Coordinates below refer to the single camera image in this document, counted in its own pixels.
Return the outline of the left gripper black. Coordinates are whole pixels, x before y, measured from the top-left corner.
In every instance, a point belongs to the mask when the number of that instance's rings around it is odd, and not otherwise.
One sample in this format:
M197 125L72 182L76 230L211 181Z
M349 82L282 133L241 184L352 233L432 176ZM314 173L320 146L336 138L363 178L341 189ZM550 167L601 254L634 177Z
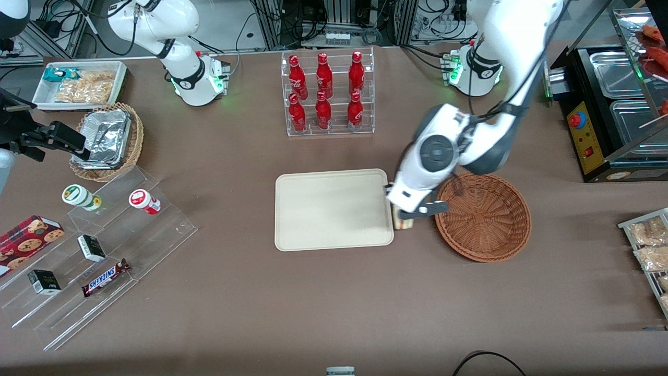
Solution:
M399 219L413 220L416 217L428 217L447 212L448 210L449 204L447 202L429 202L429 204L420 205L417 208L417 212L407 212L399 209Z

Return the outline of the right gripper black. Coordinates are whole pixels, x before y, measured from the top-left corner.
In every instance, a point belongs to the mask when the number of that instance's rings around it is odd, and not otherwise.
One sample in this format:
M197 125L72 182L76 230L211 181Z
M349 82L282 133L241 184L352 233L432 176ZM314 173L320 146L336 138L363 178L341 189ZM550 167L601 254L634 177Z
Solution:
M10 143L10 151L32 160L44 160L41 143L17 140L23 133L37 129L31 110L37 106L1 88L1 145ZM60 121L47 127L49 145L72 154L87 154L86 137Z

